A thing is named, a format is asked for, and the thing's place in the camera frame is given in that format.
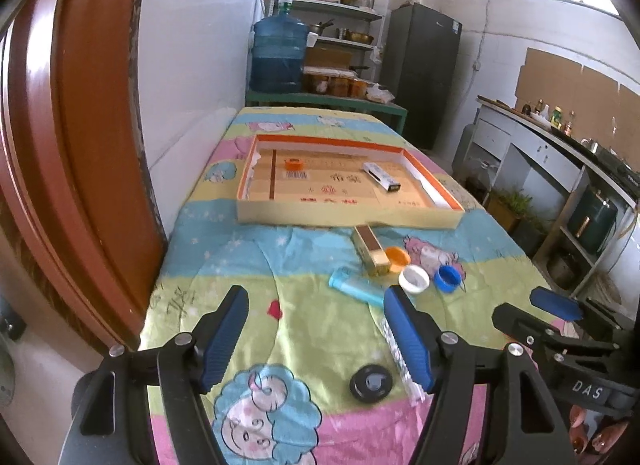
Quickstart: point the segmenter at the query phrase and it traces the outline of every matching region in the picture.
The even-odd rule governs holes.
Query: condiment bottle
[[[575,121],[575,111],[569,113],[569,121],[562,126],[562,132],[564,132],[567,136],[571,136],[571,130],[574,127]]]
[[[551,113],[551,125],[556,129],[560,129],[560,127],[562,127],[562,109],[556,107],[556,109]]]

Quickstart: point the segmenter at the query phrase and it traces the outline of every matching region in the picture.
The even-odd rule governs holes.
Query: blue gripper pad
[[[385,291],[384,310],[412,381],[430,393],[435,385],[432,366],[439,362],[438,335],[432,331],[439,333],[437,324],[427,313],[417,312],[399,286]]]
[[[542,286],[538,286],[529,295],[531,304],[551,315],[555,315],[567,322],[582,320],[582,310],[580,304],[574,299],[564,297]]]
[[[249,294],[232,286],[220,307],[203,315],[193,330],[195,350],[202,362],[201,392],[208,393],[222,381],[236,343],[249,315]]]

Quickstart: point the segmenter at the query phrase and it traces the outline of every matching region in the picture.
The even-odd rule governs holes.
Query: colorful bedsheet
[[[463,286],[443,295],[433,285],[417,297],[442,329],[476,345],[501,348],[491,323],[511,302],[539,315],[529,291],[545,281],[521,249],[476,201],[423,153],[366,114],[312,108],[245,108],[231,123],[178,217],[142,332],[142,347],[190,331],[215,310],[231,285],[247,289],[250,312],[220,385],[205,405],[229,464],[404,464],[430,401],[412,407],[385,339],[382,311],[327,281],[340,267],[361,268],[348,228],[301,228],[236,222],[235,194],[258,132],[322,136],[404,146],[468,210],[456,230],[375,228],[384,247],[404,246],[430,273],[462,269]],[[394,388],[380,403],[358,403],[353,373],[369,363],[391,370]],[[484,390],[476,388],[462,463],[478,440]],[[159,391],[150,408],[161,463],[175,463]]]

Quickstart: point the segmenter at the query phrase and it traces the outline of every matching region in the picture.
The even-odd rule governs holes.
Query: green table
[[[340,111],[366,112],[367,114],[386,114],[395,118],[396,133],[402,134],[406,109],[395,104],[379,104],[359,98],[345,98],[343,96],[315,95],[313,93],[257,93],[246,92],[247,106],[308,106],[313,108],[339,109]]]

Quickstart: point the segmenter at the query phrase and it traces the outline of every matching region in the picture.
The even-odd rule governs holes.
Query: large water bottle
[[[308,27],[289,15],[293,0],[278,0],[278,15],[254,24],[249,87],[260,93],[295,93],[302,85]]]

